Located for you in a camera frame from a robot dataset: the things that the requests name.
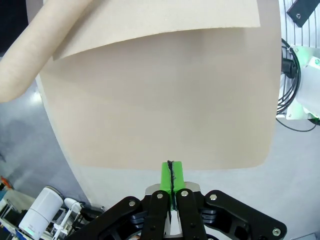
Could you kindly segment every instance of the silver bolt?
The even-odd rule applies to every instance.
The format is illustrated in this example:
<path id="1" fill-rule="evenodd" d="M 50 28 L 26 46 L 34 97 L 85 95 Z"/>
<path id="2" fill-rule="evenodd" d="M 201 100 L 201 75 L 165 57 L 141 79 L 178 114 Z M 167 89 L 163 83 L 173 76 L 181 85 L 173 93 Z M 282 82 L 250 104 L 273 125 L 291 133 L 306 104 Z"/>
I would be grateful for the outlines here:
<path id="1" fill-rule="evenodd" d="M 136 205 L 136 202 L 135 202 L 135 201 L 130 201 L 130 202 L 129 202 L 129 206 L 130 206 L 130 207 L 133 207 L 134 205 Z"/>
<path id="2" fill-rule="evenodd" d="M 280 231 L 279 228 L 275 228 L 275 229 L 273 229 L 272 234 L 273 234 L 274 236 L 279 236 L 279 235 L 281 234 L 281 231 Z"/>
<path id="3" fill-rule="evenodd" d="M 216 200 L 218 197 L 215 194 L 210 195 L 210 200 L 214 201 Z"/>
<path id="4" fill-rule="evenodd" d="M 181 192 L 181 196 L 182 196 L 182 197 L 188 196 L 188 194 L 189 194 L 189 193 L 188 193 L 187 191 L 182 191 L 182 192 Z"/>

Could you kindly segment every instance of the white cylinder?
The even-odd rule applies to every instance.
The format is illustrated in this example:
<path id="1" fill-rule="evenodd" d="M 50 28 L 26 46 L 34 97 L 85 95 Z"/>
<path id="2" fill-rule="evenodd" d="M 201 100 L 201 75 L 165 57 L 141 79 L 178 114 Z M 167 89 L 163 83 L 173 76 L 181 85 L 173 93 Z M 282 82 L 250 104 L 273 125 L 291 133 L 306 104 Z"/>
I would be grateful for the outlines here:
<path id="1" fill-rule="evenodd" d="M 45 187 L 19 224 L 19 228 L 38 240 L 63 204 L 62 198 Z"/>

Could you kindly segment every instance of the black cable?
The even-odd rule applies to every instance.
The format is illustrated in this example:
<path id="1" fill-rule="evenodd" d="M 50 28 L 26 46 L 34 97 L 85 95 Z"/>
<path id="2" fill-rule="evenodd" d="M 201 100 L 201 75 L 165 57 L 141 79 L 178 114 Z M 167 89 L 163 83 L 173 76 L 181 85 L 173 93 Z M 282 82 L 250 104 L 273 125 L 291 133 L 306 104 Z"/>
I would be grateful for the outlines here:
<path id="1" fill-rule="evenodd" d="M 294 129 L 294 128 L 292 128 L 292 127 L 289 127 L 289 126 L 285 125 L 283 122 L 279 121 L 277 118 L 276 118 L 275 120 L 276 120 L 278 123 L 280 123 L 282 126 L 286 127 L 287 129 L 290 129 L 290 130 L 295 131 L 295 132 L 306 133 L 306 132 L 310 132 L 310 131 L 312 131 L 313 129 L 316 128 L 316 126 L 318 125 L 319 118 L 316 120 L 317 123 L 315 123 L 314 126 L 313 126 L 312 128 L 310 128 L 310 129 L 308 129 L 308 130 L 298 130 L 298 129 Z"/>
<path id="2" fill-rule="evenodd" d="M 294 80 L 292 81 L 292 84 L 289 90 L 278 100 L 278 108 L 277 108 L 276 114 L 283 113 L 289 107 L 289 105 L 294 101 L 298 93 L 298 89 L 301 82 L 301 69 L 300 69 L 298 57 L 295 51 L 293 50 L 293 48 L 283 38 L 281 39 L 281 42 L 285 46 L 285 47 L 282 46 L 282 48 L 286 48 L 287 50 L 290 51 L 293 57 L 294 64 L 296 65 L 297 74 Z"/>

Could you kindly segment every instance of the beige mat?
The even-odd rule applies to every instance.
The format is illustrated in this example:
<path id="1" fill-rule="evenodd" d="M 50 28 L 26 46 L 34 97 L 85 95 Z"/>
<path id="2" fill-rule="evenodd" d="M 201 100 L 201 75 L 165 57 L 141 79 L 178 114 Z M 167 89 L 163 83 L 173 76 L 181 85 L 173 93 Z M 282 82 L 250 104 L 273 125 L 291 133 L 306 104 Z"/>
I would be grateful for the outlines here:
<path id="1" fill-rule="evenodd" d="M 70 56 L 49 62 L 40 76 L 65 154 L 106 168 L 261 164 L 274 129 L 281 32 L 278 1 L 258 6 L 258 28 L 168 29 L 74 55 L 60 50 Z"/>

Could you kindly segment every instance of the rolled fabric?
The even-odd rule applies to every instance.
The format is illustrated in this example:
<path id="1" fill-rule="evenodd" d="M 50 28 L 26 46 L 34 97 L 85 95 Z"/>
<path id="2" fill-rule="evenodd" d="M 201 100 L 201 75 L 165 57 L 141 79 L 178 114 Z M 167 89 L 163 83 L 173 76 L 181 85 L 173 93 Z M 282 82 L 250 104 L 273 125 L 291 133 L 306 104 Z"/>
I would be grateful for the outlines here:
<path id="1" fill-rule="evenodd" d="M 48 0 L 0 61 L 0 102 L 21 96 L 93 0 Z"/>

